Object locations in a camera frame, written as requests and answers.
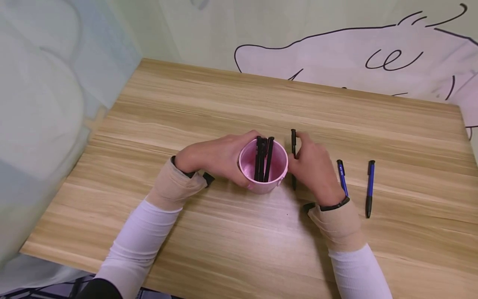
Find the white sleeve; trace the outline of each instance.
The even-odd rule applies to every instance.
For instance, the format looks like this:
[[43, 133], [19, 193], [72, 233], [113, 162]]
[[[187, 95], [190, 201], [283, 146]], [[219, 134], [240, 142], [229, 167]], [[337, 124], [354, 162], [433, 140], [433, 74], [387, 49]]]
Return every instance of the white sleeve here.
[[136, 298], [181, 210], [165, 211], [143, 200], [124, 224], [95, 278], [111, 282], [123, 299]]
[[385, 276], [369, 245], [354, 252], [329, 250], [342, 299], [392, 299]]

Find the black marker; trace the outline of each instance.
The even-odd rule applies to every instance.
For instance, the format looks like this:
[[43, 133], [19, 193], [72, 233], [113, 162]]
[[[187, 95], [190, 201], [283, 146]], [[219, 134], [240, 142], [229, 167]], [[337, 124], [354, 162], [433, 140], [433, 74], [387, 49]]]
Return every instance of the black marker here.
[[264, 182], [264, 160], [266, 157], [266, 138], [261, 138], [259, 142], [259, 180], [258, 182]]
[[256, 165], [254, 168], [254, 180], [259, 182], [259, 143], [261, 142], [261, 137], [256, 137]]
[[274, 148], [274, 137], [269, 137], [267, 139], [267, 164], [266, 171], [264, 173], [264, 182], [269, 181], [269, 172], [271, 170], [271, 161], [272, 161], [272, 150]]
[[[297, 159], [295, 156], [295, 144], [297, 143], [297, 137], [295, 137], [295, 129], [291, 129], [292, 133], [292, 154], [294, 155], [294, 159]], [[292, 175], [292, 189], [295, 191], [297, 188], [297, 179], [294, 175]]]
[[375, 173], [375, 160], [369, 161], [369, 183], [367, 185], [367, 199], [365, 200], [365, 217], [370, 218], [372, 213], [373, 175]]

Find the blue pen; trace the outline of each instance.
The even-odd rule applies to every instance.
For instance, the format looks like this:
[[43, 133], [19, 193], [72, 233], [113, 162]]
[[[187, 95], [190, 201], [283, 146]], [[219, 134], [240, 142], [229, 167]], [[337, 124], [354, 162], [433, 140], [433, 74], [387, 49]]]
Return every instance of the blue pen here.
[[337, 160], [337, 166], [338, 166], [338, 176], [340, 178], [340, 185], [342, 186], [342, 189], [345, 192], [345, 196], [348, 197], [347, 184], [345, 183], [344, 162], [342, 162], [342, 160]]
[[369, 161], [369, 183], [367, 185], [367, 199], [365, 200], [365, 217], [370, 218], [372, 213], [373, 175], [375, 173], [375, 160]]

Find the pen clip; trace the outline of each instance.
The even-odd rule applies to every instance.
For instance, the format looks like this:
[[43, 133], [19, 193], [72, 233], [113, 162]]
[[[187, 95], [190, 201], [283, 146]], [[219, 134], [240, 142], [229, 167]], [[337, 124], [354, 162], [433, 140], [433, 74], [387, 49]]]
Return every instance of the pen clip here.
[[337, 165], [339, 167], [339, 171], [342, 171], [342, 174], [345, 175], [344, 162], [342, 160], [337, 160]]
[[370, 173], [372, 172], [372, 165], [375, 164], [375, 160], [370, 160], [369, 161], [369, 169], [367, 171], [367, 175], [370, 175]]

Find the light blue wall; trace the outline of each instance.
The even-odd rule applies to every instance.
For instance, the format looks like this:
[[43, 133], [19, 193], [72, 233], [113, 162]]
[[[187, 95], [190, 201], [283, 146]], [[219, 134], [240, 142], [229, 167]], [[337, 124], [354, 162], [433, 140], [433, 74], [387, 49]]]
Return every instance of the light blue wall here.
[[[0, 269], [21, 258], [16, 253], [140, 59], [105, 0], [0, 2]], [[15, 269], [0, 270], [0, 293], [8, 284], [68, 279], [41, 263], [22, 267], [37, 279], [7, 282]]]

